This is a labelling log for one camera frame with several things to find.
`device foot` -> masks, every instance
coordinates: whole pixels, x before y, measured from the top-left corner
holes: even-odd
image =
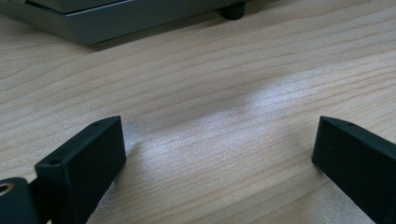
[[[237,3],[220,10],[221,16],[229,21],[237,21],[245,15],[245,2]]]

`wood grain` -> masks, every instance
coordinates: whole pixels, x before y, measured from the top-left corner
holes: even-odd
[[[396,142],[395,1],[255,0],[88,47],[0,27],[0,178],[121,115],[90,223],[372,223],[310,157],[320,115]]]

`light wood surface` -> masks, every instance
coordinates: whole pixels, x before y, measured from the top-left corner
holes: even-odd
[[[320,115],[396,142],[396,1],[247,4],[93,46],[0,16],[0,178],[121,115],[89,223],[372,223],[310,157]]]

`gray device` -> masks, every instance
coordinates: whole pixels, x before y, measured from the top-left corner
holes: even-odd
[[[238,20],[244,15],[246,1],[0,0],[0,13],[90,45],[216,9],[224,18]]]

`hole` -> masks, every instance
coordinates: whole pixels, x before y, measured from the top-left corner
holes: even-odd
[[[50,161],[49,164],[57,165],[57,164],[59,164],[61,162],[62,162],[62,159],[57,158],[57,159],[53,159],[52,161]]]
[[[12,183],[0,184],[0,196],[7,194],[13,188],[14,188],[14,184],[12,184]]]

